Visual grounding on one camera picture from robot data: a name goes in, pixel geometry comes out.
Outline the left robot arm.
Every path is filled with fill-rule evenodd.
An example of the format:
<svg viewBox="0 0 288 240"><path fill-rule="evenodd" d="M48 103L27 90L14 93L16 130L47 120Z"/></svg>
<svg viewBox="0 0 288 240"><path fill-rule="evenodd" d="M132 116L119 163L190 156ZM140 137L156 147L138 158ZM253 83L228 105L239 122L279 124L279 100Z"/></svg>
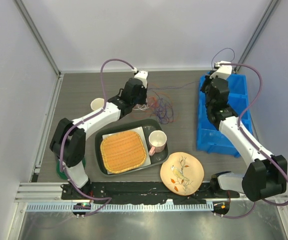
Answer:
<svg viewBox="0 0 288 240"><path fill-rule="evenodd" d="M75 120L63 118L59 121L50 143L50 150L59 159L60 166L74 186L72 192L78 199L86 199L90 193L91 182L82 163L86 140L104 126L131 113L135 105L144 105L147 87L147 79L136 74L100 109Z"/></svg>

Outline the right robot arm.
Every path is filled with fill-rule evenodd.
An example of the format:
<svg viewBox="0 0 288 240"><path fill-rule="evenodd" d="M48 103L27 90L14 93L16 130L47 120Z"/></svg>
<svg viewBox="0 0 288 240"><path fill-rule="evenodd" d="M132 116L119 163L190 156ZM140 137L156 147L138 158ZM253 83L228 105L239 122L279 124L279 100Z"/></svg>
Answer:
<svg viewBox="0 0 288 240"><path fill-rule="evenodd" d="M266 200L286 192L287 160L274 155L260 144L241 121L241 116L229 105L227 77L213 71L204 77L201 92L209 122L236 148L247 166L245 174L224 171L215 174L210 193L222 197L227 191L246 195L252 202Z"/></svg>

